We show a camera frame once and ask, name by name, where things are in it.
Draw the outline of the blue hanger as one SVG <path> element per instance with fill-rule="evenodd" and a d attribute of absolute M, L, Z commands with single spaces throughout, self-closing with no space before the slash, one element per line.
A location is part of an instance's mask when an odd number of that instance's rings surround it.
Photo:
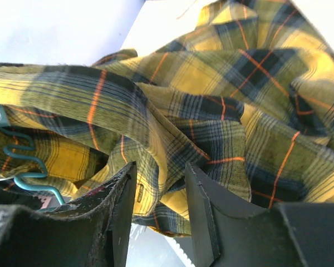
<path fill-rule="evenodd" d="M 27 146 L 12 144 L 5 145 L 3 147 L 3 152 L 10 158 L 16 160 L 23 160 L 25 164 L 20 166 L 14 170 L 8 172 L 0 173 L 0 181 L 12 180 L 13 183 L 18 186 L 22 190 L 26 190 L 29 192 L 39 192 L 39 191 L 47 191 L 55 196 L 56 200 L 60 205 L 64 205 L 66 202 L 61 195 L 60 191 L 51 185 L 42 185 L 42 184 L 30 184 L 26 181 L 29 179 L 40 179 L 43 180 L 48 177 L 48 170 L 44 162 L 38 157 L 31 155 L 23 155 L 18 154 L 16 151 L 34 151 L 35 144 L 33 139 L 20 132 L 15 132 L 11 129 L 11 124 L 9 123 L 8 116 L 4 110 L 4 107 L 0 105 L 0 132 L 5 135 L 18 137 L 20 139 L 24 139 L 28 142 Z"/>

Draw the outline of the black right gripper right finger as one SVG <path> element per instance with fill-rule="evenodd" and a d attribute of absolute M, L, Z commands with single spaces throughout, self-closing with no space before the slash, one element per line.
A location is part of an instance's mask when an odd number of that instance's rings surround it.
<path fill-rule="evenodd" d="M 196 266 L 334 266 L 334 203 L 265 209 L 185 167 Z"/>

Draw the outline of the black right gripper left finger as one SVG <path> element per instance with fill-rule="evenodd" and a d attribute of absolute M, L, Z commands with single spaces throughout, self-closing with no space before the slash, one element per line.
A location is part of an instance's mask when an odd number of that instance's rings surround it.
<path fill-rule="evenodd" d="M 136 164 L 50 212 L 0 205 L 0 266 L 125 266 Z"/>

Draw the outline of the yellow plaid shirt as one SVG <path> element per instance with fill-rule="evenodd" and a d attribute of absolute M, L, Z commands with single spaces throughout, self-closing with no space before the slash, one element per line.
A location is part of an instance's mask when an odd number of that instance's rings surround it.
<path fill-rule="evenodd" d="M 289 1 L 216 1 L 195 30 L 92 66 L 0 63 L 0 107 L 76 198 L 137 165 L 133 221 L 190 234 L 184 169 L 264 208 L 334 202 L 334 52 Z"/>

